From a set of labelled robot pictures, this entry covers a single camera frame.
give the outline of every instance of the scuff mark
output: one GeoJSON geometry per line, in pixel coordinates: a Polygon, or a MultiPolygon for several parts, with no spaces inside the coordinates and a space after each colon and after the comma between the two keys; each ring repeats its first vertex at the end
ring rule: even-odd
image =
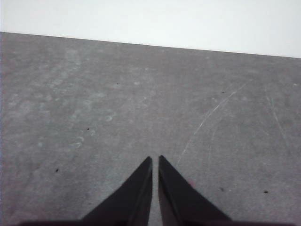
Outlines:
{"type": "Polygon", "coordinates": [[[176,163],[176,166],[179,164],[179,162],[181,161],[181,158],[183,157],[183,155],[186,153],[187,148],[189,146],[189,144],[191,143],[191,141],[193,140],[194,136],[198,133],[198,131],[201,129],[201,127],[203,126],[203,124],[206,122],[206,120],[226,101],[228,101],[234,94],[236,94],[238,91],[240,91],[243,87],[245,87],[246,84],[248,84],[249,82],[251,82],[252,80],[246,82],[245,84],[243,84],[241,87],[239,87],[237,90],[235,90],[234,92],[232,92],[227,98],[223,99],[212,111],[209,111],[205,118],[203,119],[203,121],[201,122],[201,124],[198,126],[198,128],[194,131],[194,133],[192,134],[192,136],[190,137],[189,141],[187,142],[184,150],[182,151],[181,156],[179,157],[178,162],[176,163]]]}
{"type": "Polygon", "coordinates": [[[81,146],[80,142],[71,144],[71,147],[79,148],[81,146]]]}
{"type": "Polygon", "coordinates": [[[81,142],[84,142],[84,138],[83,137],[77,137],[78,139],[80,139],[81,140],[81,142]]]}
{"type": "Polygon", "coordinates": [[[278,117],[277,117],[277,114],[276,114],[276,112],[275,112],[274,103],[273,103],[273,98],[271,97],[271,99],[270,99],[270,98],[268,97],[268,94],[267,94],[267,87],[266,87],[266,86],[264,86],[264,92],[265,92],[265,97],[266,97],[266,99],[267,99],[267,101],[268,101],[268,104],[269,104],[269,106],[270,106],[270,109],[271,109],[271,111],[272,111],[272,115],[274,116],[274,119],[276,120],[276,123],[277,123],[277,125],[278,125],[279,130],[280,130],[280,133],[281,133],[281,135],[282,135],[282,138],[283,138],[283,140],[284,140],[284,142],[285,142],[285,145],[286,145],[286,147],[288,147],[286,135],[285,135],[285,133],[284,133],[284,131],[283,131],[283,128],[282,128],[282,126],[281,126],[281,124],[280,124],[280,122],[279,122],[279,119],[278,119],[278,117]]]}

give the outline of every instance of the black plastic part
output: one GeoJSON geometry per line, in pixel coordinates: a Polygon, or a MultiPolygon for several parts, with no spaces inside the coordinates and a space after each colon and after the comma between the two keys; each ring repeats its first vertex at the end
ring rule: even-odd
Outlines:
{"type": "Polygon", "coordinates": [[[21,226],[146,226],[152,198],[152,160],[147,157],[123,185],[79,221],[24,222],[21,226]]]}
{"type": "Polygon", "coordinates": [[[159,157],[159,200],[165,226],[199,225],[206,221],[231,221],[191,185],[166,160],[159,157]]]}

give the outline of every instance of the gray floor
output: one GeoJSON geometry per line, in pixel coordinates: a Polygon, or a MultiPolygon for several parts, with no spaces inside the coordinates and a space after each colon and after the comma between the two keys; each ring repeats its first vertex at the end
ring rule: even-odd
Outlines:
{"type": "Polygon", "coordinates": [[[1,76],[4,226],[79,219],[148,155],[161,225],[161,154],[233,219],[301,225],[301,59],[2,33],[1,76]]]}

